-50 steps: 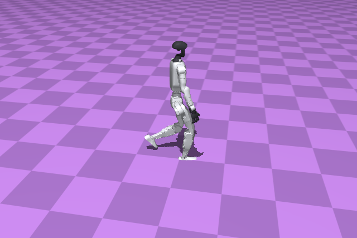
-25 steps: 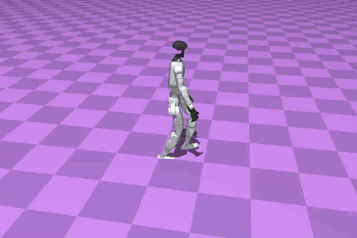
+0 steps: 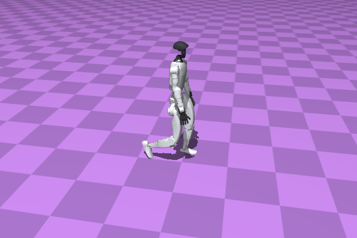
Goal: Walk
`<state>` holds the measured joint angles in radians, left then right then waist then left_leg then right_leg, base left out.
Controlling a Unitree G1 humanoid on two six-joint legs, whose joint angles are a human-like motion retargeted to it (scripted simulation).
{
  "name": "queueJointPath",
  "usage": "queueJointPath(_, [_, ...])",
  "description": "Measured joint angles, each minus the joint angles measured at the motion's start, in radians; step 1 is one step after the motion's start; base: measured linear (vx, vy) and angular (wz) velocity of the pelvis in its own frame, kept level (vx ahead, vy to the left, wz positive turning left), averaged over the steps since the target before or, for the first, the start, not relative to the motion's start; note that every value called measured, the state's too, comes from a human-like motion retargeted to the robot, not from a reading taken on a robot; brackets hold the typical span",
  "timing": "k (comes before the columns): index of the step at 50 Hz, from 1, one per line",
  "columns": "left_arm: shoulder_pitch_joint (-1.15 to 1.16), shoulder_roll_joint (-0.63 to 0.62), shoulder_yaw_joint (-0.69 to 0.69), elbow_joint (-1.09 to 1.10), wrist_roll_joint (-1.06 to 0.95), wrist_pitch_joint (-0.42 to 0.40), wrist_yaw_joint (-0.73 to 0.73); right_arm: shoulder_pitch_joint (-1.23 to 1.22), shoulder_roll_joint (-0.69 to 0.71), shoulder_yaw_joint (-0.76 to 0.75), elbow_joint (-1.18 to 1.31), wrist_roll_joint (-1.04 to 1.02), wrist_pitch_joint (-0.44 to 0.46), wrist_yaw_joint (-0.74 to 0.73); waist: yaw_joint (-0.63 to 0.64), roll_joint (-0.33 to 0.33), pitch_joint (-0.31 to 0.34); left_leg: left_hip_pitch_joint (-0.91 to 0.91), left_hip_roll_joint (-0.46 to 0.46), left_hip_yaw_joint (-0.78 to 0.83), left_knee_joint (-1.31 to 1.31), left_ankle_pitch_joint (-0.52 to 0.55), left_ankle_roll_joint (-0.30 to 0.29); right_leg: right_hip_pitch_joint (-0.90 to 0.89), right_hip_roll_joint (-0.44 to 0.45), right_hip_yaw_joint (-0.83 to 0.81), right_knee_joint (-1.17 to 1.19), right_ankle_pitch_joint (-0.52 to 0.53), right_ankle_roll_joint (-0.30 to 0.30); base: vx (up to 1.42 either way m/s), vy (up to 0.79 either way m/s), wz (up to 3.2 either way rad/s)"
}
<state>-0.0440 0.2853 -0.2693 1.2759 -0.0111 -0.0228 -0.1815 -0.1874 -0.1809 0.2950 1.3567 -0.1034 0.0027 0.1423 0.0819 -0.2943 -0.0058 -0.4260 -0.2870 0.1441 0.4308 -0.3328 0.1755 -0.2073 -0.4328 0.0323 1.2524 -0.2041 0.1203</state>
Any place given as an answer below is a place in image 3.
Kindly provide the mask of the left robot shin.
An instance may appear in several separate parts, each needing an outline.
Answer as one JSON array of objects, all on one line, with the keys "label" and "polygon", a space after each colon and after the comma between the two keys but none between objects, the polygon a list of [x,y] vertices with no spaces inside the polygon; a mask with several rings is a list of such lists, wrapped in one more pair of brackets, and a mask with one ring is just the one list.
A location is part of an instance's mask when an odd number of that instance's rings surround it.
[{"label": "left robot shin", "polygon": [[193,131],[194,131],[194,126],[189,130],[184,129],[184,132],[183,132],[183,139],[184,139],[183,150],[187,150],[186,148],[188,147],[189,142],[191,140],[191,137],[192,137],[192,134],[193,134]]}]

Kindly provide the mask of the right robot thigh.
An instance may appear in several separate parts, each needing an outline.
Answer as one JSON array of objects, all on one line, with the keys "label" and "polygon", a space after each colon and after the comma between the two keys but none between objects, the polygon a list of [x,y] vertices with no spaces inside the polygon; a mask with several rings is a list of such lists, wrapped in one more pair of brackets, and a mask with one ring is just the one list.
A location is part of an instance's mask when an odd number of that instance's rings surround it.
[{"label": "right robot thigh", "polygon": [[180,125],[181,124],[181,122],[180,122],[181,114],[179,114],[179,108],[177,107],[176,103],[172,103],[171,106],[168,108],[168,114],[169,114],[169,116],[174,116],[174,118],[172,118],[172,122],[171,122],[173,135],[170,137],[173,137],[175,140],[175,144],[177,144],[180,139],[181,133],[182,133],[182,125]]}]

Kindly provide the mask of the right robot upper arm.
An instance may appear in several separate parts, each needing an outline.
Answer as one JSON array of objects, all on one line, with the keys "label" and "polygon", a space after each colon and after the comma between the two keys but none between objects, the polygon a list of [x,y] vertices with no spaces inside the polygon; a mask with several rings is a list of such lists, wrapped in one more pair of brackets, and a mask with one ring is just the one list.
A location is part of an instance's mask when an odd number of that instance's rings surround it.
[{"label": "right robot upper arm", "polygon": [[172,91],[174,93],[176,88],[180,88],[177,86],[177,84],[179,83],[179,66],[178,65],[172,65],[172,67],[170,68],[170,74],[171,74],[171,80],[172,80]]}]

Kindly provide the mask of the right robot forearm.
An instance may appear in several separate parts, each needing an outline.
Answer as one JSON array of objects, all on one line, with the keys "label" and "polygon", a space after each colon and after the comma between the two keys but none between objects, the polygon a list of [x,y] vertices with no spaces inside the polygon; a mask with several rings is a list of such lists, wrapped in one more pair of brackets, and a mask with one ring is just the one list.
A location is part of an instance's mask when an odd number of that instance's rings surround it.
[{"label": "right robot forearm", "polygon": [[180,110],[180,113],[184,112],[184,104],[182,103],[182,95],[181,95],[181,89],[176,88],[174,91],[174,98],[176,99],[177,106]]}]

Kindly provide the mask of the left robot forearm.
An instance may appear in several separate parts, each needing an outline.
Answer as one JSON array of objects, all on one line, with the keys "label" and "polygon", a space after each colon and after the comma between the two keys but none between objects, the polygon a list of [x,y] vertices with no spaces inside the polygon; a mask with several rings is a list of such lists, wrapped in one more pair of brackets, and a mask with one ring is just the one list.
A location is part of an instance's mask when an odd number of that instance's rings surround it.
[{"label": "left robot forearm", "polygon": [[187,80],[185,81],[184,91],[185,91],[186,93],[188,93],[188,95],[190,96],[190,91],[191,91],[191,89],[190,89],[190,86],[189,86],[189,79],[187,79]]}]

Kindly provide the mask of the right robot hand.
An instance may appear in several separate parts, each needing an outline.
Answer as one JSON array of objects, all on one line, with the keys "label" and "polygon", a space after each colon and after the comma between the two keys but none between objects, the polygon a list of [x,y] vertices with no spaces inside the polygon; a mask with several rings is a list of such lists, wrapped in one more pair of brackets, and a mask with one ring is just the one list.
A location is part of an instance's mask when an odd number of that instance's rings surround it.
[{"label": "right robot hand", "polygon": [[189,118],[189,120],[190,120],[190,117],[188,117],[187,114],[185,114],[185,113],[186,113],[186,112],[185,112],[185,109],[184,109],[184,112],[183,112],[183,113],[180,113],[180,110],[179,110],[179,109],[178,109],[178,112],[179,112],[179,114],[181,114],[181,115],[180,115],[180,122],[181,122],[180,125],[182,125],[182,122],[183,122],[183,125],[184,125],[184,121],[185,121],[185,125],[186,125],[186,121],[187,121],[187,123],[189,123],[187,118]]}]

